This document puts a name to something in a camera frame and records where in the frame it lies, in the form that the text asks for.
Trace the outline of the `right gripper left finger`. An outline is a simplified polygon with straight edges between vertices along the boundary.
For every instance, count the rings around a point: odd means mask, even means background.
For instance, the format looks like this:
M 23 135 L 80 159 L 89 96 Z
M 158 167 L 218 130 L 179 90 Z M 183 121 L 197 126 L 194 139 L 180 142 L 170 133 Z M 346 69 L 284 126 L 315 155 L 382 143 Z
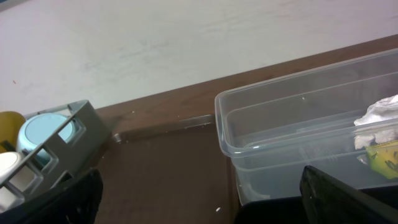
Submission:
M 90 169 L 2 213 L 1 224 L 94 223 L 102 194 L 101 174 Z

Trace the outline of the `white napkin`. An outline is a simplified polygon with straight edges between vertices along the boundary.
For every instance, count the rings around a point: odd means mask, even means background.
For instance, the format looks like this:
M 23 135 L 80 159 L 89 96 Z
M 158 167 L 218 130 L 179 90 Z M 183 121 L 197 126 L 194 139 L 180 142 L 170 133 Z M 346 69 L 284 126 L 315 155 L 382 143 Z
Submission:
M 397 121 L 397 95 L 383 98 L 370 105 L 366 114 L 354 121 L 361 131 L 371 128 L 380 128 L 388 121 Z M 372 143 L 382 144 L 397 140 L 397 128 L 378 130 L 370 134 L 360 134 L 354 138 L 355 149 L 368 147 Z

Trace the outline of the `white cup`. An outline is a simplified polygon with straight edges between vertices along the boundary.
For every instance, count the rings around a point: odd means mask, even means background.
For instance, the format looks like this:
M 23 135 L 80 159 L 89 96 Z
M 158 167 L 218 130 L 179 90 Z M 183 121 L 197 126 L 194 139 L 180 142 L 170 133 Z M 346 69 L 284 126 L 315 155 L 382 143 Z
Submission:
M 1 182 L 16 168 L 23 157 L 18 152 L 1 153 Z M 9 180 L 14 185 L 21 185 L 23 181 L 22 169 L 17 171 Z

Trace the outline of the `pink small plate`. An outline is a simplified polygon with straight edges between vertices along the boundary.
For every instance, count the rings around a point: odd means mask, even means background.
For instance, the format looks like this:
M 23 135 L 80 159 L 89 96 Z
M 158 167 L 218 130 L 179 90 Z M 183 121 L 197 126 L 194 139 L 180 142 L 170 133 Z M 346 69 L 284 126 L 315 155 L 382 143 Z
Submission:
M 32 182 L 35 175 L 28 175 L 25 177 L 14 176 L 10 183 L 17 187 L 21 192 L 23 192 L 27 186 Z M 1 213 L 5 212 L 12 207 L 19 205 L 24 202 L 23 198 L 18 197 L 6 187 L 1 188 Z

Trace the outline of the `yellow plate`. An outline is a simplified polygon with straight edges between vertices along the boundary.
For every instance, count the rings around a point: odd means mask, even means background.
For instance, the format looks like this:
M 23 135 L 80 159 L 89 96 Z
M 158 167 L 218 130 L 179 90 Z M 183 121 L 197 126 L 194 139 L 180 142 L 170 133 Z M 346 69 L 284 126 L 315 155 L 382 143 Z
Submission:
M 1 153 L 15 151 L 19 130 L 25 117 L 14 111 L 1 112 Z

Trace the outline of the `light blue bowl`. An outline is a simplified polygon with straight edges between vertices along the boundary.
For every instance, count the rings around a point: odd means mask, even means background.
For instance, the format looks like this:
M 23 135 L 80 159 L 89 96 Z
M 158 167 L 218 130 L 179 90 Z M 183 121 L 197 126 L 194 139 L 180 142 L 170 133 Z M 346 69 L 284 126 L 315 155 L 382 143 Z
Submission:
M 53 132 L 68 119 L 67 116 L 58 113 L 44 113 L 31 117 L 20 128 L 17 137 L 16 151 L 22 153 L 33 151 L 39 144 L 47 140 Z M 68 123 L 58 135 L 65 141 L 71 140 L 76 133 L 75 123 Z M 36 157 L 43 166 L 50 161 L 50 155 L 41 149 Z

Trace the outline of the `green orange snack wrapper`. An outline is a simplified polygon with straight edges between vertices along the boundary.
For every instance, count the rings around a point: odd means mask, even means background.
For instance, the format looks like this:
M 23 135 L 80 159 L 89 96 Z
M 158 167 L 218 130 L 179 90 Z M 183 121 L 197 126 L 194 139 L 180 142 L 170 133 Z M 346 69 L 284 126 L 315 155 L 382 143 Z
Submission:
M 397 178 L 397 140 L 366 147 L 369 165 L 387 179 Z

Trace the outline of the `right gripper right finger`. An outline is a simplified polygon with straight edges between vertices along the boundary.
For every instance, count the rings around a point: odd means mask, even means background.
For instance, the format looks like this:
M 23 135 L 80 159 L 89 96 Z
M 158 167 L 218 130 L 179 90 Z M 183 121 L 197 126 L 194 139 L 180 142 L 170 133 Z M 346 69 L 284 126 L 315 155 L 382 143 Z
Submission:
M 397 210 L 313 166 L 305 166 L 300 193 L 310 223 L 397 223 Z

